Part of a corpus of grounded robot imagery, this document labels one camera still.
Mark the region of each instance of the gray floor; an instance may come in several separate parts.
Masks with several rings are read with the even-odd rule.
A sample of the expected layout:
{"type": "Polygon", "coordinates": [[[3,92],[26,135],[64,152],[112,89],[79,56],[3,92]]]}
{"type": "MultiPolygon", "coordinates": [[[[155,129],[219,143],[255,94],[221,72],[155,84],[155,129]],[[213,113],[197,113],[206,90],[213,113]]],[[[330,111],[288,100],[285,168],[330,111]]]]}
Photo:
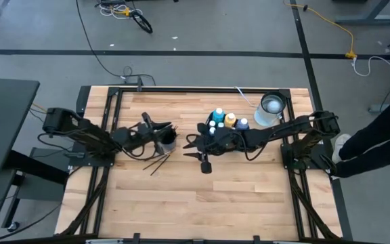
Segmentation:
{"type": "MultiPolygon", "coordinates": [[[[360,13],[374,5],[374,1],[365,5],[314,0],[298,3],[307,3],[330,19],[339,14],[360,13]]],[[[137,8],[152,23],[151,36],[132,20],[100,15],[94,4],[92,0],[80,0],[95,49],[301,52],[293,14],[281,0],[137,2],[137,8]]],[[[385,12],[390,14],[390,4],[385,12]]],[[[349,50],[347,33],[311,12],[301,12],[301,18],[311,53],[344,54],[349,50]]],[[[357,54],[385,54],[385,46],[390,43],[390,26],[353,26],[350,30],[355,35],[357,54]]],[[[0,49],[88,50],[74,1],[11,0],[0,19],[0,49]]],[[[309,87],[305,64],[300,58],[101,56],[100,59],[116,73],[129,65],[134,73],[154,75],[158,85],[309,87]]],[[[366,110],[370,104],[380,103],[390,88],[387,64],[375,60],[371,76],[359,77],[349,60],[313,59],[312,63],[322,104],[339,116],[344,133],[353,134],[374,119],[366,110]]],[[[357,68],[366,73],[367,61],[359,60],[357,68]]],[[[41,86],[35,99],[37,104],[70,109],[74,109],[81,85],[120,82],[105,73],[93,56],[0,55],[0,78],[38,80],[41,86]]],[[[28,116],[14,148],[25,154],[33,146],[45,148],[37,142],[35,135],[39,133],[40,121],[28,116]]],[[[58,143],[69,145],[64,140],[58,143]]],[[[341,184],[354,239],[390,243],[390,166],[342,179],[341,184]]],[[[21,201],[15,219],[23,225],[29,224],[57,204],[21,201]]],[[[12,239],[50,236],[57,216],[56,211],[12,239]]]]}

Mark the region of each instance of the white shoe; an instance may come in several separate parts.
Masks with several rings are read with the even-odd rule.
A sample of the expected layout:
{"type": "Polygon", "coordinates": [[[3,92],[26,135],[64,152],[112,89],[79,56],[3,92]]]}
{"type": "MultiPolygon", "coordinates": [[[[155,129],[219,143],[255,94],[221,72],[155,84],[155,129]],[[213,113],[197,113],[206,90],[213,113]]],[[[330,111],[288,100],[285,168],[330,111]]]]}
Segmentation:
{"type": "Polygon", "coordinates": [[[337,138],[337,140],[335,140],[335,146],[332,154],[332,161],[334,163],[339,163],[342,161],[341,157],[339,156],[339,151],[340,149],[342,149],[345,142],[348,141],[350,138],[351,136],[349,134],[342,134],[337,138]]]}

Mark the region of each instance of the white cable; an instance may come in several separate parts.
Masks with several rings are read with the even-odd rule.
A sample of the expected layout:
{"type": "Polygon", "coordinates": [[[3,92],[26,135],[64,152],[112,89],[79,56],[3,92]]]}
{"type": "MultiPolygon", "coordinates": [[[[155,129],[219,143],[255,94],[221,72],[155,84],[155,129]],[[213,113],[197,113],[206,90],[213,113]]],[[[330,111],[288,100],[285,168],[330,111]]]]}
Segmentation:
{"type": "Polygon", "coordinates": [[[243,92],[240,91],[240,88],[239,88],[239,87],[236,87],[236,86],[235,86],[234,88],[236,88],[236,89],[238,90],[238,92],[240,92],[240,94],[242,95],[242,97],[249,103],[250,106],[252,106],[252,107],[258,107],[257,105],[254,105],[254,104],[252,104],[251,102],[249,102],[248,98],[246,98],[246,97],[244,96],[243,92]]]}
{"type": "Polygon", "coordinates": [[[356,58],[353,59],[353,62],[351,63],[352,67],[353,67],[353,70],[355,71],[355,73],[361,77],[367,77],[371,74],[371,59],[373,58],[377,58],[379,60],[383,60],[385,61],[387,64],[389,64],[390,66],[390,62],[388,62],[386,59],[382,58],[382,57],[378,57],[378,56],[373,56],[371,57],[370,59],[368,59],[368,74],[366,75],[363,75],[361,73],[359,73],[357,70],[356,70],[356,58]]]}
{"type": "MultiPolygon", "coordinates": [[[[104,7],[102,5],[99,5],[100,7],[100,14],[103,15],[103,16],[114,16],[114,18],[116,18],[117,20],[128,20],[128,19],[132,19],[132,17],[118,17],[116,16],[115,14],[119,14],[119,13],[115,13],[115,11],[123,11],[124,9],[127,9],[127,6],[124,5],[124,4],[121,4],[121,5],[115,5],[115,7],[113,7],[112,9],[110,7],[104,7]],[[106,10],[106,11],[109,11],[110,14],[106,14],[104,13],[103,11],[106,10]]],[[[142,12],[142,10],[140,9],[134,9],[134,10],[129,10],[129,12],[133,12],[133,11],[136,11],[138,12],[139,14],[143,15],[144,13],[142,12]]]]}

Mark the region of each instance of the black pants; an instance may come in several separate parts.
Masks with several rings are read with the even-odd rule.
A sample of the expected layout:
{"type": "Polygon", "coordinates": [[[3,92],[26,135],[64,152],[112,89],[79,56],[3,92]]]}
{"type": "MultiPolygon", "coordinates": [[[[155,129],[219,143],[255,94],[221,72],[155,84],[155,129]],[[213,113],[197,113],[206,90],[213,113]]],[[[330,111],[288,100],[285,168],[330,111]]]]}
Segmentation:
{"type": "Polygon", "coordinates": [[[346,178],[390,165],[390,106],[369,126],[359,130],[339,151],[335,176],[346,178]],[[377,144],[386,142],[369,151],[377,144]]]}

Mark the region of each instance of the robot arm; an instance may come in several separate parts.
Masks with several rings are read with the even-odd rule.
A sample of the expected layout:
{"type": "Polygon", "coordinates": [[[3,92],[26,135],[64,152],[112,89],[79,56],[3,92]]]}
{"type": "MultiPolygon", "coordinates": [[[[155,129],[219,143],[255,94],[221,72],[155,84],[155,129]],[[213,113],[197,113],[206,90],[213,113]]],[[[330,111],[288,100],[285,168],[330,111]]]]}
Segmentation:
{"type": "Polygon", "coordinates": [[[171,122],[155,123],[147,113],[143,113],[142,117],[143,123],[130,128],[121,127],[109,134],[74,111],[49,108],[43,130],[49,136],[68,136],[82,144],[92,157],[107,157],[122,151],[130,153],[149,142],[168,144],[167,142],[174,141],[177,134],[171,122]]]}
{"type": "Polygon", "coordinates": [[[289,136],[306,133],[302,140],[291,144],[292,154],[295,158],[303,158],[310,155],[311,148],[320,140],[331,139],[339,133],[337,117],[327,111],[314,112],[309,116],[300,116],[296,119],[267,129],[248,129],[236,131],[231,128],[217,128],[215,135],[209,135],[209,127],[204,123],[198,124],[200,135],[190,141],[184,148],[198,149],[198,153],[186,153],[186,156],[196,157],[201,161],[201,171],[205,174],[211,173],[211,164],[208,155],[219,156],[226,152],[244,152],[246,158],[251,161],[247,153],[263,150],[268,142],[286,138],[289,136]]]}

